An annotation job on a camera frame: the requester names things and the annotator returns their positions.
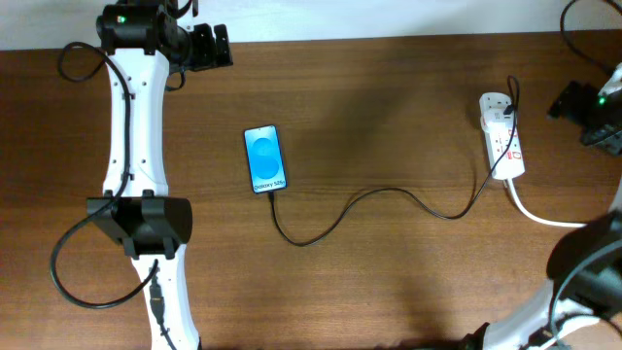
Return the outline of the blue Galaxy smartphone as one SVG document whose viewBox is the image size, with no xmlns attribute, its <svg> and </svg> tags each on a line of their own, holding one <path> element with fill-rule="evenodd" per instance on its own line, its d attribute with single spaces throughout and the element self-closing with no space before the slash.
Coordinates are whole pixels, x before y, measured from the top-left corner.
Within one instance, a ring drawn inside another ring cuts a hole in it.
<svg viewBox="0 0 622 350">
<path fill-rule="evenodd" d="M 285 189 L 288 181 L 276 126 L 246 129 L 243 136 L 253 192 Z"/>
</svg>

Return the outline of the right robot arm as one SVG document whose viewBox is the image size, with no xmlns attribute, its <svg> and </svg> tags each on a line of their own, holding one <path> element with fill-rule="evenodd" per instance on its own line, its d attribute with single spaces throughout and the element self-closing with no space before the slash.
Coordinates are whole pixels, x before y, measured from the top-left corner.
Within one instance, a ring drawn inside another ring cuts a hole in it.
<svg viewBox="0 0 622 350">
<path fill-rule="evenodd" d="M 525 172 L 518 140 L 520 88 L 507 80 L 507 94 L 485 93 L 479 100 L 481 126 L 491 175 L 504 182 L 516 206 L 531 220 L 568 230 L 547 262 L 546 280 L 536 294 L 506 318 L 467 334 L 461 349 L 564 349 L 564 337 L 621 312 L 621 201 L 590 223 L 548 221 L 522 203 L 515 178 Z"/>
</svg>

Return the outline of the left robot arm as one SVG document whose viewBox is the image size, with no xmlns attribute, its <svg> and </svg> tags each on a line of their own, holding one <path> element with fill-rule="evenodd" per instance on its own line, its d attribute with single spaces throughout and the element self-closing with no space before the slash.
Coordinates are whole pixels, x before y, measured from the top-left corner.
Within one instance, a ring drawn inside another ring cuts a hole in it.
<svg viewBox="0 0 622 350">
<path fill-rule="evenodd" d="M 172 197 L 163 161 L 163 99 L 170 75 L 232 63 L 226 27 L 197 24 L 197 0 L 120 1 L 97 18 L 112 96 L 103 194 L 87 202 L 95 224 L 130 258 L 148 309 L 154 349 L 198 349 L 185 255 L 192 211 Z"/>
</svg>

